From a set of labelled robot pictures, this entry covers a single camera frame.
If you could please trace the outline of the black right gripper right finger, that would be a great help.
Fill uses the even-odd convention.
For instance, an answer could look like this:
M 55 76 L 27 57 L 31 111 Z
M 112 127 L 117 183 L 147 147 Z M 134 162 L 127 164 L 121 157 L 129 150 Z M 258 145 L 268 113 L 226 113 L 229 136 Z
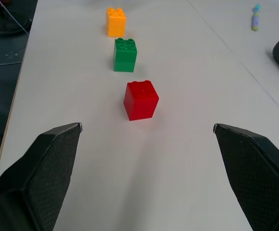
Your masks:
M 279 149 L 265 136 L 215 124 L 230 186 L 254 231 L 279 231 Z

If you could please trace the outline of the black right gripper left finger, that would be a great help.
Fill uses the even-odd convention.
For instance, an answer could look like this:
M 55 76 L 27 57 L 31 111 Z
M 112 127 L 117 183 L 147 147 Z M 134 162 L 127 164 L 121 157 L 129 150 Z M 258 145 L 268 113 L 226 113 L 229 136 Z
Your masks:
M 0 176 L 0 231 L 52 231 L 66 196 L 80 122 L 40 134 Z

